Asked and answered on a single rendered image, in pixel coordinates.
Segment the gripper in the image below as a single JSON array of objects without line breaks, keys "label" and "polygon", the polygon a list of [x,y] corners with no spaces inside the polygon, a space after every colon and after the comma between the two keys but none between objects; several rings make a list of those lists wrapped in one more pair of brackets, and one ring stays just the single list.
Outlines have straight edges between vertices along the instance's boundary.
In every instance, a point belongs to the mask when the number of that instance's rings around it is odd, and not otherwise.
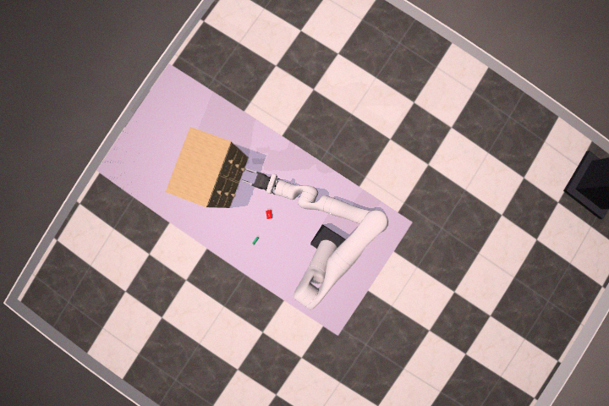
[{"label": "gripper", "polygon": [[268,194],[273,193],[274,195],[282,195],[283,186],[287,183],[286,181],[277,178],[276,174],[273,174],[271,177],[268,177],[264,173],[259,173],[257,171],[252,171],[246,168],[247,171],[252,173],[257,173],[257,177],[255,179],[255,183],[252,184],[248,181],[242,179],[243,182],[250,184],[258,189],[264,189]]}]

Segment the small wooden chest of drawers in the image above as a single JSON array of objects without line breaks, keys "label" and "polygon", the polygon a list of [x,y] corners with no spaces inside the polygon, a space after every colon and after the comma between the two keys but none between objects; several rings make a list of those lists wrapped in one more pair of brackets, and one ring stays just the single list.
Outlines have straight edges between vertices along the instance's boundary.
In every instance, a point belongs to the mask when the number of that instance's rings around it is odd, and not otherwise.
[{"label": "small wooden chest of drawers", "polygon": [[[190,127],[166,192],[200,206],[230,208],[209,206],[208,203],[218,176],[239,184],[239,181],[219,174],[231,144],[236,146],[232,141]],[[237,146],[235,148],[246,156]]]}]

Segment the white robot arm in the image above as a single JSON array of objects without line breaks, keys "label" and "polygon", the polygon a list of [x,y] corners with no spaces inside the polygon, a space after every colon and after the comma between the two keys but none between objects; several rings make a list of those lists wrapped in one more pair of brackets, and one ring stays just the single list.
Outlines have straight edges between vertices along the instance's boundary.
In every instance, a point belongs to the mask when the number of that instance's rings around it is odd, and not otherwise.
[{"label": "white robot arm", "polygon": [[[387,228],[388,218],[383,211],[360,209],[327,195],[323,195],[315,202],[318,190],[312,186],[290,183],[283,186],[283,197],[294,200],[299,194],[301,194],[298,200],[300,207],[308,210],[324,211],[359,224],[355,231],[338,247],[329,240],[320,242],[294,292],[294,298],[306,308],[312,310],[358,260],[367,244]],[[322,283],[322,285],[317,288],[312,283]]]}]

